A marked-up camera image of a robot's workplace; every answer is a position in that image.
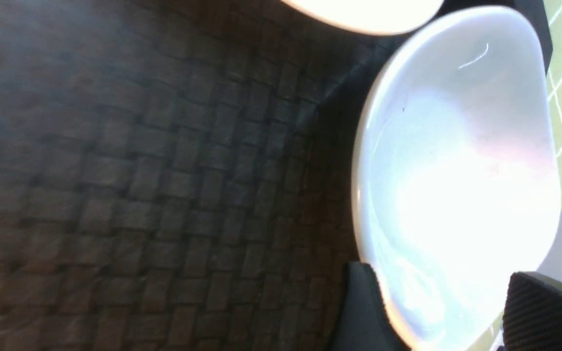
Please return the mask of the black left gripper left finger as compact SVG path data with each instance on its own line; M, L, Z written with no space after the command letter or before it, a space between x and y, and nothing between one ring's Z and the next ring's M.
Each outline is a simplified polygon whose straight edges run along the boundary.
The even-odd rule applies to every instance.
M376 275L370 265L350 262L345 266L345 293L329 351L408 351L384 311Z

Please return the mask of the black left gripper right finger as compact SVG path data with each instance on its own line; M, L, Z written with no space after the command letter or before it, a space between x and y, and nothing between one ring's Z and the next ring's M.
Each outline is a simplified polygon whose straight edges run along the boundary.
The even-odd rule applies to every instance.
M562 282L514 273L502 316L503 351L562 351Z

